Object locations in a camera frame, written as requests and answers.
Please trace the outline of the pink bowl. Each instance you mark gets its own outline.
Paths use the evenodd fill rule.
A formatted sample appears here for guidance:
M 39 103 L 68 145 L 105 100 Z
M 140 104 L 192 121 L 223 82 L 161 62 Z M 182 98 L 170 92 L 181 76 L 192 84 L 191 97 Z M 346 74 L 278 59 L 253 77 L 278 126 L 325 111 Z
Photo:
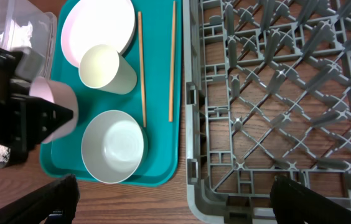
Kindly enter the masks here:
M 37 77 L 31 83 L 29 95 L 42 98 L 73 111 L 73 118 L 45 138 L 42 141 L 43 144 L 48 144 L 73 132 L 78 123 L 78 101 L 70 86 L 54 80 Z

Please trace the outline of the pink plate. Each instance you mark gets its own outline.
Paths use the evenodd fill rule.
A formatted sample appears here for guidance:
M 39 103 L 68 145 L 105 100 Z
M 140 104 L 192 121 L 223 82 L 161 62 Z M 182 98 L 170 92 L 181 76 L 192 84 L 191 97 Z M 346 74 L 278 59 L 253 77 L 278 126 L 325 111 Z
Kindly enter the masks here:
M 62 53 L 74 67 L 79 67 L 84 54 L 96 45 L 110 45 L 123 54 L 135 27 L 130 0 L 81 0 L 65 18 L 60 38 Z

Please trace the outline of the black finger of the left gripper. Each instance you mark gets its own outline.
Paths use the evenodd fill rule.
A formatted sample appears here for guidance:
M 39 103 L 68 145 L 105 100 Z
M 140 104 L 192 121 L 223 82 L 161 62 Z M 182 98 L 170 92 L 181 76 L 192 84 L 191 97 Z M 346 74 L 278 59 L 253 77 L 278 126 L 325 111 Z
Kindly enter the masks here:
M 73 118 L 73 111 L 42 98 L 21 95 L 21 133 L 28 145 L 40 144 Z

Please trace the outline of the cream cup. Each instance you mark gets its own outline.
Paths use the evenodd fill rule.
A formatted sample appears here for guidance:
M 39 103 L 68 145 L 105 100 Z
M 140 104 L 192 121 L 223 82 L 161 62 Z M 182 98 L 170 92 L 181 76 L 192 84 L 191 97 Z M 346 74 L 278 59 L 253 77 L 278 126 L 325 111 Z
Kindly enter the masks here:
M 132 66 L 114 48 L 105 44 L 96 45 L 84 54 L 78 74 L 88 88 L 118 95 L 128 94 L 137 84 Z

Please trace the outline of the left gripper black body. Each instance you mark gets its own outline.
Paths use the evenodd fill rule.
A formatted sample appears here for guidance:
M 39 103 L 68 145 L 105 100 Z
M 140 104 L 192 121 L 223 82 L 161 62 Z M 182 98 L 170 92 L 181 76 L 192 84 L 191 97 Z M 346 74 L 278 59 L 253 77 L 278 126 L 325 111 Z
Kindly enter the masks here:
M 25 162 L 47 136 L 47 102 L 29 96 L 16 80 L 39 76 L 42 56 L 30 47 L 0 48 L 0 168 Z

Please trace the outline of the white napkin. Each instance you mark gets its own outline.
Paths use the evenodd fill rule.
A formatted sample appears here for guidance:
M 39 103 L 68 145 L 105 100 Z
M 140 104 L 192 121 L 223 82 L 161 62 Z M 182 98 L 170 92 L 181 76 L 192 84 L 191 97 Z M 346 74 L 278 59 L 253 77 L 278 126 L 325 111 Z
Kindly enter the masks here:
M 11 21 L 9 31 L 6 32 L 7 40 L 4 40 L 4 32 L 0 34 L 0 47 L 12 50 L 18 47 L 32 47 L 31 38 L 33 25 L 31 21 L 26 26 L 20 26 L 14 20 Z

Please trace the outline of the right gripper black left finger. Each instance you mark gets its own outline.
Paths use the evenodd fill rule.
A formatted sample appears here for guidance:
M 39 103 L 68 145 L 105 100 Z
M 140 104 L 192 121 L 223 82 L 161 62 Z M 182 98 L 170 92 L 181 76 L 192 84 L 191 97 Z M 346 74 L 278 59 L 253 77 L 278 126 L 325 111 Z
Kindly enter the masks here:
M 79 198 L 76 177 L 65 175 L 0 208 L 0 223 L 71 223 Z

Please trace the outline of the grey-white bowl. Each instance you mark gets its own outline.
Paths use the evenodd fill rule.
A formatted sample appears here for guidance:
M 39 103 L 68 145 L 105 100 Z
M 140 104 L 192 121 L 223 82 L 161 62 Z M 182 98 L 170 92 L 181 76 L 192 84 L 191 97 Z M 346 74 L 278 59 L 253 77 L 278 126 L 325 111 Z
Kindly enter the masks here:
M 81 153 L 88 173 L 99 182 L 118 184 L 144 162 L 148 138 L 129 114 L 109 110 L 93 118 L 82 137 Z

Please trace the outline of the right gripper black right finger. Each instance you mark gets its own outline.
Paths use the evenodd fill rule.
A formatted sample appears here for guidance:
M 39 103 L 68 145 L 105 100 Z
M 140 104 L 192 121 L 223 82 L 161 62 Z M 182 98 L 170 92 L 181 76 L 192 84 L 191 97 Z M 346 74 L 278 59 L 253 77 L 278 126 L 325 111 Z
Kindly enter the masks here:
M 283 175 L 275 178 L 270 201 L 279 224 L 351 224 L 351 210 Z

